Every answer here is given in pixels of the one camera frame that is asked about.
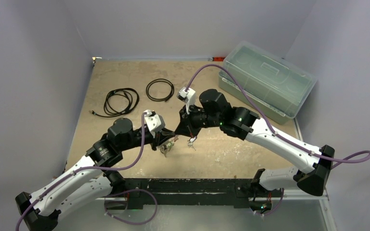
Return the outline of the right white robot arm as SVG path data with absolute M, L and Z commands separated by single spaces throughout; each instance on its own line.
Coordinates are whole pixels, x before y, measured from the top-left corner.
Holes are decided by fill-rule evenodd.
M 201 129 L 218 127 L 227 136 L 258 144 L 293 164 L 290 168 L 258 170 L 251 183 L 255 195 L 281 188 L 323 195 L 332 169 L 332 162 L 328 160 L 334 156 L 332 147 L 306 144 L 276 128 L 271 129 L 263 117 L 245 107 L 232 107 L 215 89 L 200 94 L 200 107 L 195 105 L 196 93 L 192 89 L 180 89 L 177 98 L 185 105 L 179 112 L 176 135 L 189 137 L 193 142 Z

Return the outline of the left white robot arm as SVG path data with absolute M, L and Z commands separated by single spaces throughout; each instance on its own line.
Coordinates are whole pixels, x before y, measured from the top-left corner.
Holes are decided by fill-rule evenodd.
M 30 231 L 52 231 L 61 218 L 100 197 L 126 197 L 139 192 L 120 174 L 140 160 L 144 147 L 156 150 L 175 136 L 159 115 L 141 115 L 141 126 L 133 128 L 128 118 L 119 118 L 69 170 L 41 189 L 16 196 L 20 213 L 15 230 L 25 223 Z

